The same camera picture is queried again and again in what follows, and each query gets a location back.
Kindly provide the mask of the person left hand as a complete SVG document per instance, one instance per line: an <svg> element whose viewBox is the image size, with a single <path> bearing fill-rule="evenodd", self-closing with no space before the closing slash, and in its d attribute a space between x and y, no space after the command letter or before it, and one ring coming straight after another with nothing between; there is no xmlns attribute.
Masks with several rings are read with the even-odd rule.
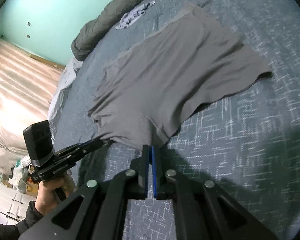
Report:
<svg viewBox="0 0 300 240"><path fill-rule="evenodd" d="M54 191L59 187L63 187L65 178L56 178L51 181L41 181L38 187L37 199L35 201L36 210L43 216L47 215L57 206Z"/></svg>

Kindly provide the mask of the person left forearm sleeve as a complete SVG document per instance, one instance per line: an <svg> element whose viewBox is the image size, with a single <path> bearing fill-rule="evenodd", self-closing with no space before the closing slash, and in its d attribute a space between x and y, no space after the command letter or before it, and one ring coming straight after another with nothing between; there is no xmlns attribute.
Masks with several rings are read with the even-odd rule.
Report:
<svg viewBox="0 0 300 240"><path fill-rule="evenodd" d="M26 211L26 217L17 225L0 224L0 239L19 239L21 234L43 218L43 215L36 209L35 201L31 201Z"/></svg>

